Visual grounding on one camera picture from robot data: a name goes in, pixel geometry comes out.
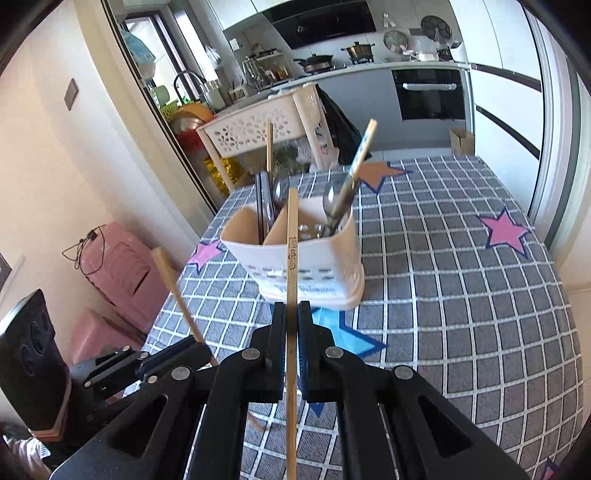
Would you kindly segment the dark grey utensil handle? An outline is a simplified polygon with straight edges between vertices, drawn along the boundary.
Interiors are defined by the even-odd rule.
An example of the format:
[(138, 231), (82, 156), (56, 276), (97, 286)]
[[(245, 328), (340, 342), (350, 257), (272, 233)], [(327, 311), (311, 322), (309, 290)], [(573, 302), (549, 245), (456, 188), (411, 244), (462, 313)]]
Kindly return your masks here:
[(263, 244), (276, 221), (276, 208), (273, 203), (269, 174), (266, 171), (256, 174), (256, 211), (259, 243)]

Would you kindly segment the plain bamboo chopstick with print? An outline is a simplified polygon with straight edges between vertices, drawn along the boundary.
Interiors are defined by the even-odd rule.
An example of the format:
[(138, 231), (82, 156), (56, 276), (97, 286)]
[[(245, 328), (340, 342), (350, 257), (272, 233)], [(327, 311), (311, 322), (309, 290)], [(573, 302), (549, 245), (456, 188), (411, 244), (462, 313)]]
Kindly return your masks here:
[(287, 197), (287, 480), (297, 479), (297, 226), (298, 194)]

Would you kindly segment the bamboo chopstick with blue floral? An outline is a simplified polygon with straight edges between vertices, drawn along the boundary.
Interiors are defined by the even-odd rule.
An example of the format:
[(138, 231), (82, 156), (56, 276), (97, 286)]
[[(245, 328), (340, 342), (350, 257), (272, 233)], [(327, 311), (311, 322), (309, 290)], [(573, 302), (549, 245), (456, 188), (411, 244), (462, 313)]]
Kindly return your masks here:
[(344, 182), (342, 182), (341, 190), (339, 191), (339, 197), (335, 201), (335, 227), (339, 226), (339, 223), (342, 221), (342, 216), (345, 215), (346, 211), (349, 210), (349, 205), (353, 199), (353, 191), (355, 190), (356, 186), (356, 179), (359, 177), (359, 171), (365, 161), (367, 154), (370, 149), (370, 144), (372, 144), (374, 135), (376, 134), (378, 128), (378, 122), (375, 119), (370, 119), (365, 133), (363, 133), (362, 140), (358, 149), (356, 150), (356, 155), (353, 157), (353, 162), (349, 167), (348, 174), (346, 174), (346, 178)]

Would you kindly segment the black kitchen faucet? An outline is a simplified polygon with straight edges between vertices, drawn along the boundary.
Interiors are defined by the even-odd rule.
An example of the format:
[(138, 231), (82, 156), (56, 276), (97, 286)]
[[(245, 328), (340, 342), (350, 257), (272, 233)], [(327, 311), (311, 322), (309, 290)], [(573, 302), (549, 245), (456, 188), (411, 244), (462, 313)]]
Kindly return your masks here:
[(172, 87), (178, 100), (185, 104), (187, 102), (201, 102), (205, 103), (205, 87), (206, 80), (197, 72), (191, 70), (183, 70), (176, 74), (172, 81)]

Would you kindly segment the pink suitcase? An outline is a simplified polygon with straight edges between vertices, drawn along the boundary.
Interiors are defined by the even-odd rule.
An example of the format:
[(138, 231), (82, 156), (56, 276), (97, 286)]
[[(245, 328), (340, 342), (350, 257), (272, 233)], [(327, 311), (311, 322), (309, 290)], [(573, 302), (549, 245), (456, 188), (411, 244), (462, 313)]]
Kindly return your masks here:
[(112, 320), (85, 310), (71, 335), (72, 360), (78, 363), (125, 346), (140, 349), (168, 296), (151, 250), (117, 222), (92, 229), (71, 250), (73, 254), (64, 250), (62, 255), (117, 315)]

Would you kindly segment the grey checked tablecloth with stars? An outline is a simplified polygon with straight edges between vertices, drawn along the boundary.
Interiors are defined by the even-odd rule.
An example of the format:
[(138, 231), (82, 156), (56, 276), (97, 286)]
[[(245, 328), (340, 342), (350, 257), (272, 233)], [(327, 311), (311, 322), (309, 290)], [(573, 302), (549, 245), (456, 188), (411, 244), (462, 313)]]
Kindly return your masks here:
[[(550, 473), (583, 420), (579, 339), (562, 282), (518, 204), (477, 157), (372, 160), (405, 173), (361, 187), (353, 204), (366, 275), (358, 307), (320, 310), (337, 343), (367, 363), (415, 368), (533, 479)], [(236, 190), (211, 221), (179, 290), (215, 357), (249, 345), (273, 305), (221, 242), (232, 214), (256, 200)], [(521, 247), (491, 240), (491, 227), (517, 227)], [(297, 479), (341, 479), (335, 404), (298, 395)], [(240, 479), (284, 479), (286, 408), (250, 405), (265, 431), (245, 431)]]

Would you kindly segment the metal spoon in holder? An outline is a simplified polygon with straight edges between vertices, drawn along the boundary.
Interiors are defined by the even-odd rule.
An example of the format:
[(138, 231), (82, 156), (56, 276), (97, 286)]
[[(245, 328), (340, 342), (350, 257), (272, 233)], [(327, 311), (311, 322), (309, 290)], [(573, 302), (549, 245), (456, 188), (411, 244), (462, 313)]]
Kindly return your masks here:
[(287, 203), (289, 190), (290, 178), (276, 178), (276, 181), (273, 183), (273, 189), (271, 190), (271, 199), (273, 199), (273, 206), (274, 210), (276, 210), (276, 215), (280, 214), (280, 211), (283, 210), (283, 206)]

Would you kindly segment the cardboard box on floor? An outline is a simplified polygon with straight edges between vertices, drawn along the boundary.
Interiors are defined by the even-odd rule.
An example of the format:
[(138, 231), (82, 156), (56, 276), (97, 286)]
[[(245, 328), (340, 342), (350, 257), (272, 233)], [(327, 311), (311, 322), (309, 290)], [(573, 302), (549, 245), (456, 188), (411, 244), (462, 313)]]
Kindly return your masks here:
[(466, 129), (449, 129), (451, 148), (455, 154), (472, 156), (475, 154), (475, 136)]

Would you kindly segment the black garbage bag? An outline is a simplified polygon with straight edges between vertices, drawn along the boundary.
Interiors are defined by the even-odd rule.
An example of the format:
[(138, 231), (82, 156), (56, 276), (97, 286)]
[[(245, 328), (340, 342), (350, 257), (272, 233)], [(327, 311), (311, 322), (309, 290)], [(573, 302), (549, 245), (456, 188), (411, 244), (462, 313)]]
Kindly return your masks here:
[(315, 87), (325, 110), (325, 120), (327, 120), (332, 142), (339, 149), (339, 165), (351, 165), (362, 141), (362, 133), (349, 121), (346, 114), (329, 97), (327, 92), (318, 85)]

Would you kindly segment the bamboo chopstick in left compartment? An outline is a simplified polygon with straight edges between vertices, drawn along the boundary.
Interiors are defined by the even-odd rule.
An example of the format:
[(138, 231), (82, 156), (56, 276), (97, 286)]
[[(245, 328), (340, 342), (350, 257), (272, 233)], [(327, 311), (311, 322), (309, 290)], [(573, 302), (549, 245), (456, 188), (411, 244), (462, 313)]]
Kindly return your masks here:
[(273, 176), (273, 122), (266, 122), (266, 173)]

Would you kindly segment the white perforated plastic rack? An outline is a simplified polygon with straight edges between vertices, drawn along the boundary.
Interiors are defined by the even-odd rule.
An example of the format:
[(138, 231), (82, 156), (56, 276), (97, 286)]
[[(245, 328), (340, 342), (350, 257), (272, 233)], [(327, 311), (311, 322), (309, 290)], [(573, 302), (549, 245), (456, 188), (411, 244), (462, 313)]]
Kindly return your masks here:
[[(269, 140), (267, 134), (273, 134)], [(197, 128), (197, 135), (230, 192), (235, 182), (222, 160), (280, 143), (306, 138), (315, 168), (329, 170), (338, 165), (339, 149), (325, 118), (317, 84), (310, 82), (283, 91), (233, 112), (225, 112)]]

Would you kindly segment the black built-in oven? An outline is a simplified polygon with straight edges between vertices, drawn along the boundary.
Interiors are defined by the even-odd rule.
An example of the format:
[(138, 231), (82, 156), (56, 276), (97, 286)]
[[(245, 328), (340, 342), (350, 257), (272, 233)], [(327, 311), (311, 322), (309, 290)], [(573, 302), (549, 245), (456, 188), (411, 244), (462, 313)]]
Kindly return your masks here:
[(402, 119), (465, 120), (462, 76), (454, 69), (393, 71)]

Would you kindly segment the black wok on stove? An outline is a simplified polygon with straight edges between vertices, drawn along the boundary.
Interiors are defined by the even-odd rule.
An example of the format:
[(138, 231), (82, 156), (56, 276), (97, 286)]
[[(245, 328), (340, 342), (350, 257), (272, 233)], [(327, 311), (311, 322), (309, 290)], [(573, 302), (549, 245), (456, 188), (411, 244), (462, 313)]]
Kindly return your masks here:
[(317, 55), (312, 54), (308, 58), (295, 58), (294, 61), (303, 68), (306, 74), (318, 74), (325, 71), (330, 71), (334, 68), (332, 63), (332, 55)]

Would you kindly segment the copper pot on stove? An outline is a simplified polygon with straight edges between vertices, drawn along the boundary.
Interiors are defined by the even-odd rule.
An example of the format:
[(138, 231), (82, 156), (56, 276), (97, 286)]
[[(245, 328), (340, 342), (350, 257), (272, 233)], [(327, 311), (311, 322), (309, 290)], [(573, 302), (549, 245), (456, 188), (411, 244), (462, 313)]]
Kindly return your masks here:
[(356, 41), (352, 46), (342, 48), (342, 51), (345, 51), (346, 54), (349, 55), (349, 59), (352, 61), (353, 65), (373, 63), (373, 47), (374, 44), (362, 44), (359, 41)]

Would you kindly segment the black range hood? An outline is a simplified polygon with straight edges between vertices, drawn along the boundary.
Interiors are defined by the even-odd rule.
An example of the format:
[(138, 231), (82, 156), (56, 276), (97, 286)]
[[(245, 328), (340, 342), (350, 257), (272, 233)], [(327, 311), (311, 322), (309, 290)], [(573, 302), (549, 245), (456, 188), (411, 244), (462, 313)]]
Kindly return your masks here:
[(377, 31), (366, 1), (287, 1), (263, 15), (291, 49)]

